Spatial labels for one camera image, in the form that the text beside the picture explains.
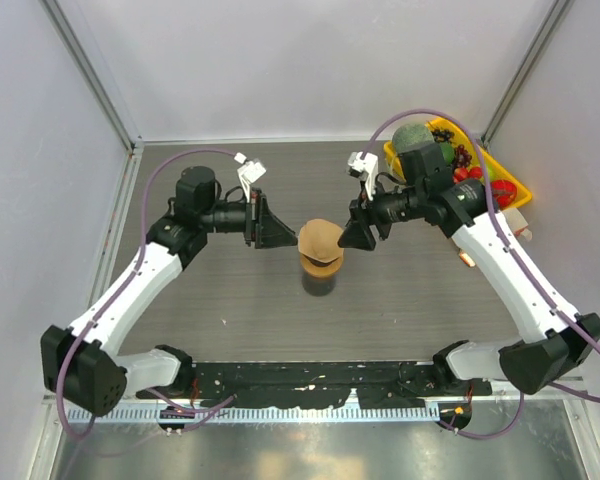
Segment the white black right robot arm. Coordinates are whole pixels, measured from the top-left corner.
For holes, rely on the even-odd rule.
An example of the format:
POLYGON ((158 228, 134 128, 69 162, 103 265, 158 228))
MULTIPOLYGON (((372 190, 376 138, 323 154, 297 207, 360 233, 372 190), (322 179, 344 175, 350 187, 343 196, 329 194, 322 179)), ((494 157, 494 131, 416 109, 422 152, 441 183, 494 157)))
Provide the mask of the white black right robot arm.
POLYGON ((511 315, 518 336, 496 343, 459 341, 437 354, 434 386, 454 394, 468 380, 505 379, 533 395, 580 366, 600 339, 600 317, 581 314, 531 261, 503 213, 490 214, 484 185, 476 179, 457 182, 441 147, 413 145, 399 154, 405 176, 393 190, 378 182, 378 158, 354 152, 348 173, 361 184, 350 203, 350 218, 338 244, 345 249, 374 250, 395 223, 423 219, 476 263, 511 315))

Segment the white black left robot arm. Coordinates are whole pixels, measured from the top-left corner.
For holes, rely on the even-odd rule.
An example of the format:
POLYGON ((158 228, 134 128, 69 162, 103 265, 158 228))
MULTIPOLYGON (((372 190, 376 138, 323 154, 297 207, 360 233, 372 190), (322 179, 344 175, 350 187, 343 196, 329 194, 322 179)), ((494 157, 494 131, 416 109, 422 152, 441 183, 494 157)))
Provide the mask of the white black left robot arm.
POLYGON ((293 230, 270 210, 255 182, 266 172, 258 160, 237 170, 242 197, 230 200, 212 169, 185 169, 167 212, 148 230, 119 278, 68 327, 49 327, 41 338, 43 378, 60 404, 71 402, 96 417, 119 401, 151 387, 186 396, 194 383, 190 355, 167 345, 142 354, 119 350, 158 294, 202 251, 212 233, 237 233, 256 249, 294 246, 293 230))

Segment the brown paper coffee filter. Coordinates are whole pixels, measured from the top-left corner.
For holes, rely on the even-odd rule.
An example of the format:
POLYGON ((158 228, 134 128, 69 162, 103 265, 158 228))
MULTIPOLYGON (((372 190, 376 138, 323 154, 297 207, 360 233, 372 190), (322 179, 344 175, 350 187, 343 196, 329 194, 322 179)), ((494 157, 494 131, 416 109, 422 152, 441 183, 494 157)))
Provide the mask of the brown paper coffee filter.
POLYGON ((344 249, 338 245, 343 228, 325 219, 312 219, 306 222, 298 234, 300 254, 321 262, 330 263, 343 255, 344 249))

